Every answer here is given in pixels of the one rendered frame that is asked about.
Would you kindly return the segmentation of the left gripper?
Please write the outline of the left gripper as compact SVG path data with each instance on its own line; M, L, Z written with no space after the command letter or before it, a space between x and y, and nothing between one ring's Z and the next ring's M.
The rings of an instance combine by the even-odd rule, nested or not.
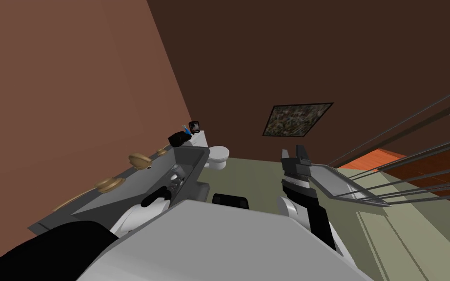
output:
M183 186L184 180L187 176L187 173L184 169L179 165L175 164L171 167L171 182L168 186L168 190L170 193L178 193Z

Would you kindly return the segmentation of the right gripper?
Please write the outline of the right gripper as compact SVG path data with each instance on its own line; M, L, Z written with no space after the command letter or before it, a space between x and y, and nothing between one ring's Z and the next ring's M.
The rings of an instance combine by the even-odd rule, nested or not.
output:
M283 149L281 163L286 177L309 182L311 161L303 145L296 145L296 158L290 158L288 151Z

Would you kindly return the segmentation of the white toilet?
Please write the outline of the white toilet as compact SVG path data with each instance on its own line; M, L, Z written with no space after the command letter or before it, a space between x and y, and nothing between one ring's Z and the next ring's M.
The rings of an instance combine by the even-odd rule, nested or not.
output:
M169 144L173 147L193 146L209 149L209 155L205 168L222 170L229 158L229 150L224 146L209 146L204 131L198 121L191 121L184 130L174 133L168 137Z

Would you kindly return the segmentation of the grey washbasin cabinet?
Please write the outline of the grey washbasin cabinet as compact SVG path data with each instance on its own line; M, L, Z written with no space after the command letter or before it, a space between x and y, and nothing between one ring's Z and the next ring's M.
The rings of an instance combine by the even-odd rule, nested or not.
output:
M197 199L197 179L208 155L209 149L204 147L169 148L161 157L152 156L153 161L149 169L128 168L122 172L119 176L125 178L125 182L111 192L102 194L98 190L92 190L32 224L28 229L35 235L40 235L72 221L95 221L107 229L112 228L127 209L140 204L145 197L160 187L170 184L171 167L175 164L179 164L187 176L180 191L171 198L170 206L187 199Z

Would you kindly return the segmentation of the grey framed glass shower screen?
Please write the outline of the grey framed glass shower screen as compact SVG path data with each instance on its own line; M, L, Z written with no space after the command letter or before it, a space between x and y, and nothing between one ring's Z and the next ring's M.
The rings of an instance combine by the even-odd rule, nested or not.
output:
M424 109L421 109L421 111L402 121L401 124L405 124L406 122L410 122L411 124L399 134L382 141L382 144L388 144L392 141L396 141L449 114L450 94L425 107ZM394 186L396 184L411 183L412 181L437 178L438 176L447 175L450 174L450 166L448 168L435 168L434 171L430 171L428 173L418 172L416 176L409 176L406 178L403 177L397 181L379 184L367 188L364 188L357 183L358 179L368 178L369 176L378 173L387 174L390 170L393 169L403 169L408 164L417 166L419 162L424 160L428 160L429 163L433 163L433 157L439 156L440 154L445 154L447 152L450 152L450 141L441 145L437 145L433 148L422 150L421 152L417 152L405 158L382 164L370 170L355 174L351 177L347 177L340 173L337 169L329 167L327 165L313 164L311 168L312 177L310 178L310 181L318 188L320 188L322 192L324 192L330 198L379 207L388 207L392 205L414 202L449 200L450 195L435 198L417 198L411 200L407 199L406 197L450 190L450 182L428 185L424 187L416 187L413 189L391 193L383 193L379 195L374 194L373 191L389 186Z

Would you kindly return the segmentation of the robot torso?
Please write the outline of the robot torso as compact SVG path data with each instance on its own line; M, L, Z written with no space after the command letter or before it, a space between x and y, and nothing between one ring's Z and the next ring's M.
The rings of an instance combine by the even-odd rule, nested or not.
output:
M333 228L336 247L315 236L315 219L278 198L280 214L156 199L122 212L118 239L77 281L372 281Z

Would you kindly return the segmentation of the dark framed wall picture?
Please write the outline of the dark framed wall picture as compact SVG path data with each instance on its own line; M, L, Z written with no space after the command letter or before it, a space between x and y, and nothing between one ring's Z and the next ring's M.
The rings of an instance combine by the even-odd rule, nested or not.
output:
M263 136L303 138L332 105L332 102L275 105Z

